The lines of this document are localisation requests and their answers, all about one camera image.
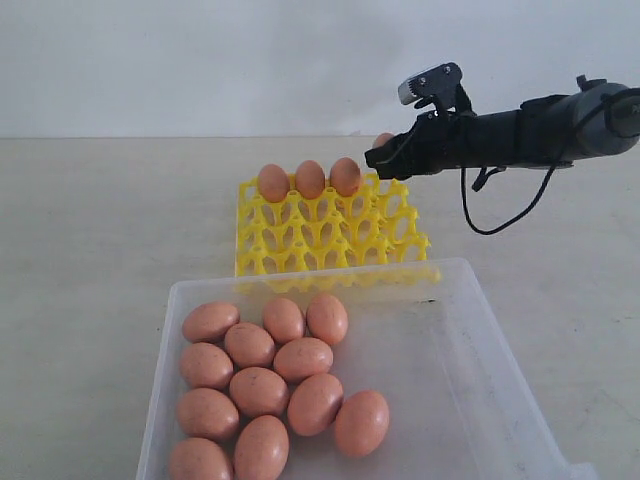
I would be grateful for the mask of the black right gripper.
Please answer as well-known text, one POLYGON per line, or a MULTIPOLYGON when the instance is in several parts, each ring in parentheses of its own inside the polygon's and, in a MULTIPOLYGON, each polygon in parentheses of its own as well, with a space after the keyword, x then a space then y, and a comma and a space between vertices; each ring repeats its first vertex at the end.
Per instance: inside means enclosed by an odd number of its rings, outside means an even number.
POLYGON ((479 168, 478 152, 470 134, 479 116, 471 112, 420 114, 406 132, 386 145, 364 153, 366 164, 379 179, 409 179, 443 170, 479 168))

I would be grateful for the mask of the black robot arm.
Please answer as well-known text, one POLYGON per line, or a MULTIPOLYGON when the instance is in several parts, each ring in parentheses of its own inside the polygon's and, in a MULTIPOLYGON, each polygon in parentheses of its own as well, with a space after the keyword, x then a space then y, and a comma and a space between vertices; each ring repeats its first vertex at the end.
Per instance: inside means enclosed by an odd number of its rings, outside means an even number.
POLYGON ((554 94, 517 109, 478 115, 460 84, 420 100, 434 110, 365 154, 381 180, 477 169, 478 180, 509 168, 569 168, 578 160, 627 152, 639 141, 639 90, 577 79, 573 95, 554 94))

